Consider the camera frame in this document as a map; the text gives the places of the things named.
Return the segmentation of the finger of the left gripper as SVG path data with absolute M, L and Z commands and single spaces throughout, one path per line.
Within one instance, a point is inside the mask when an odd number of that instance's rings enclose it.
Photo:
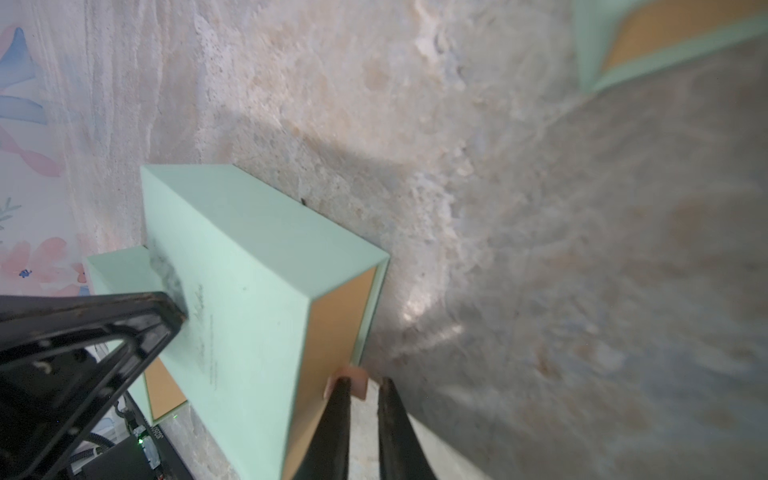
M 120 396 L 97 300 L 1 299 L 1 476 L 56 479 Z

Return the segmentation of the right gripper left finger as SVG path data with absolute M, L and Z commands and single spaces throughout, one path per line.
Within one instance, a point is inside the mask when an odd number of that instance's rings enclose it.
M 351 380 L 333 388 L 294 480 L 347 480 L 351 425 Z

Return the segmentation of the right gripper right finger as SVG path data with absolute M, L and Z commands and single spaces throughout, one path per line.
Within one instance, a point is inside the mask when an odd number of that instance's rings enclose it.
M 378 394 L 379 471 L 382 480 L 436 480 L 394 381 L 384 377 Z

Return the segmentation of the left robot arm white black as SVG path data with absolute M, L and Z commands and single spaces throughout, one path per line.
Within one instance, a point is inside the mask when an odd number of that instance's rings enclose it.
M 117 405 L 184 320 L 162 292 L 2 297 L 2 478 L 162 478 Z

